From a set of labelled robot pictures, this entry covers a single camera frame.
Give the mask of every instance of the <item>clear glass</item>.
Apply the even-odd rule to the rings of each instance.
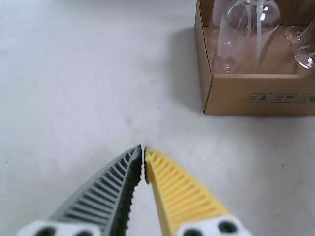
[[[315,19],[298,37],[294,45],[294,58],[304,69],[314,68],[315,63]]]
[[[211,19],[208,27],[207,52],[210,67],[213,62],[218,43],[219,28],[223,14],[226,12],[233,0],[215,0]]]
[[[274,0],[234,0],[221,21],[212,70],[257,73],[279,23]]]
[[[291,0],[292,5],[292,18],[301,18],[303,15],[310,15],[310,10],[312,10],[315,6],[314,2],[311,2],[309,0]],[[304,26],[291,26],[289,27],[285,33],[284,36],[287,40],[289,40],[292,44],[298,43],[300,41],[300,37],[302,36],[302,33],[304,32],[307,24],[303,22]]]

